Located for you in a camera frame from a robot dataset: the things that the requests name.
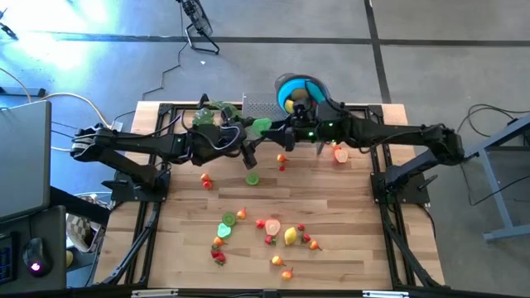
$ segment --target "computer mouse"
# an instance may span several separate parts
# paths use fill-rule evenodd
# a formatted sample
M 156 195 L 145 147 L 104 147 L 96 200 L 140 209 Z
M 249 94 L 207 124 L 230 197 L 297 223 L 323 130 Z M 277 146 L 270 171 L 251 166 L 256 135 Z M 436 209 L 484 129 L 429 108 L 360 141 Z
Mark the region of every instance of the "computer mouse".
M 22 248 L 22 260 L 34 277 L 43 277 L 50 273 L 52 263 L 42 238 L 30 239 Z

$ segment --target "wooden table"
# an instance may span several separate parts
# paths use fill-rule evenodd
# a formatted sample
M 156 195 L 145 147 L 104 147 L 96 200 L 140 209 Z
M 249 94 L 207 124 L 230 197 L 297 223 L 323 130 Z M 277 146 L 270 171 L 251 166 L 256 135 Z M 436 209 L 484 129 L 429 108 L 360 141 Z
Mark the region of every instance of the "wooden table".
M 132 132 L 152 132 L 158 106 L 159 102 L 139 102 Z M 193 112 L 186 114 L 189 123 Z M 401 104 L 384 104 L 383 113 L 386 124 L 407 124 Z M 296 144 L 295 151 L 284 152 L 274 143 L 263 143 L 256 154 L 258 165 L 252 169 L 260 177 L 257 186 L 246 185 L 244 177 L 248 171 L 242 157 L 219 158 L 202 167 L 189 162 L 174 165 L 170 194 L 158 224 L 149 287 L 391 288 L 383 226 L 369 183 L 371 160 L 358 150 L 347 150 L 349 161 L 334 166 L 329 147 L 316 156 L 311 144 Z M 285 172 L 277 169 L 278 153 L 286 154 L 290 160 Z M 413 149 L 407 146 L 391 146 L 391 153 L 395 164 L 414 157 Z M 147 156 L 142 154 L 128 153 L 128 157 L 147 163 Z M 212 190 L 202 188 L 200 176 L 205 172 L 214 180 Z M 125 203 L 113 211 L 94 281 L 108 276 L 130 248 L 138 206 Z M 210 256 L 217 226 L 225 212 L 236 213 L 243 207 L 248 217 L 238 222 L 229 245 L 223 246 L 227 262 L 219 267 Z M 416 205 L 403 205 L 402 209 L 411 250 L 431 276 L 443 283 L 428 217 Z M 264 230 L 254 226 L 257 219 L 271 218 L 282 223 L 276 247 L 268 246 Z M 285 246 L 284 231 L 300 223 L 306 225 L 306 231 L 318 240 L 323 251 Z M 135 277 L 139 276 L 143 254 L 142 250 Z M 271 264 L 276 254 L 288 267 L 294 267 L 292 280 L 283 281 L 280 274 L 285 267 Z M 399 253 L 397 264 L 404 281 Z

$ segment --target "led light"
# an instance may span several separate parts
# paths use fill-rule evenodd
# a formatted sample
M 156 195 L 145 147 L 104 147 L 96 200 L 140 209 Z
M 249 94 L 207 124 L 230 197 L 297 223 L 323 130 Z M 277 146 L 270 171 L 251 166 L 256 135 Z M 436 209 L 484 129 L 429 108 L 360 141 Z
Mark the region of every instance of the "led light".
M 41 265 L 39 265 L 38 263 L 33 263 L 33 264 L 31 265 L 31 269 L 32 269 L 33 271 L 39 271 L 39 270 L 41 269 Z

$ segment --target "keyboard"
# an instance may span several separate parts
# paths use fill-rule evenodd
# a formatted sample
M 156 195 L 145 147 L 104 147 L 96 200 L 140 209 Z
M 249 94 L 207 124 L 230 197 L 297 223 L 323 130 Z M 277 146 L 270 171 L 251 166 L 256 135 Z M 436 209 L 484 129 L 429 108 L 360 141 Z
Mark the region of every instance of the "keyboard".
M 15 279 L 13 233 L 0 234 L 0 285 Z

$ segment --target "concrete floor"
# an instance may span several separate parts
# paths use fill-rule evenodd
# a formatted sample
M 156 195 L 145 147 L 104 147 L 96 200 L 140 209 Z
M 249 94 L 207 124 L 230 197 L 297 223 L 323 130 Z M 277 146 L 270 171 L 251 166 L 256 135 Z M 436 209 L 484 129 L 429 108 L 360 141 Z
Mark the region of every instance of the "concrete floor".
M 380 38 L 528 40 L 530 3 L 524 0 L 373 0 Z M 369 38 L 363 0 L 203 0 L 214 36 Z M 180 15 L 175 1 L 55 0 L 12 2 L 2 20 L 21 37 L 0 40 L 0 67 L 27 86 L 53 92 L 73 92 L 94 101 L 112 119 L 133 110 L 142 93 L 156 88 L 161 72 L 176 63 L 181 43 L 54 41 L 31 31 L 68 31 L 125 35 L 179 36 Z M 285 72 L 314 75 L 330 86 L 337 100 L 381 103 L 378 76 L 370 45 L 337 44 L 219 44 L 219 56 L 187 48 L 182 67 L 168 73 L 165 89 L 146 100 L 198 100 L 207 93 L 215 100 L 239 100 L 244 92 L 272 93 L 273 81 Z M 393 103 L 404 103 L 409 123 L 445 123 L 457 127 L 467 108 L 490 103 L 502 108 L 528 109 L 530 49 L 527 47 L 382 46 L 383 62 Z M 0 76 L 0 85 L 14 85 Z M 0 106 L 24 103 L 24 98 L 0 98 Z M 89 107 L 70 98 L 52 99 L 53 118 L 76 127 L 94 125 Z M 126 126 L 132 117 L 123 118 Z M 508 121 L 499 113 L 474 118 L 487 133 Z M 54 129 L 73 133 L 72 130 Z M 483 137 L 465 126 L 466 146 Z M 53 135 L 54 146 L 70 140 Z M 503 184 L 518 178 L 513 164 Z M 467 165 L 473 177 L 479 167 Z M 519 169 L 524 173 L 527 168 Z M 431 213 L 447 285 L 455 289 L 526 296 L 530 293 L 530 237 L 485 243 L 482 233 L 501 228 L 492 200 L 470 207 L 463 176 L 457 167 L 433 169 L 439 178 L 429 186 Z M 102 180 L 113 171 L 100 164 L 81 164 L 53 151 L 51 183 L 70 193 L 105 191 Z M 472 183 L 474 199 L 488 193 Z M 521 183 L 505 199 L 514 220 L 527 224 L 530 204 Z M 68 275 L 69 286 L 84 284 L 87 268 Z

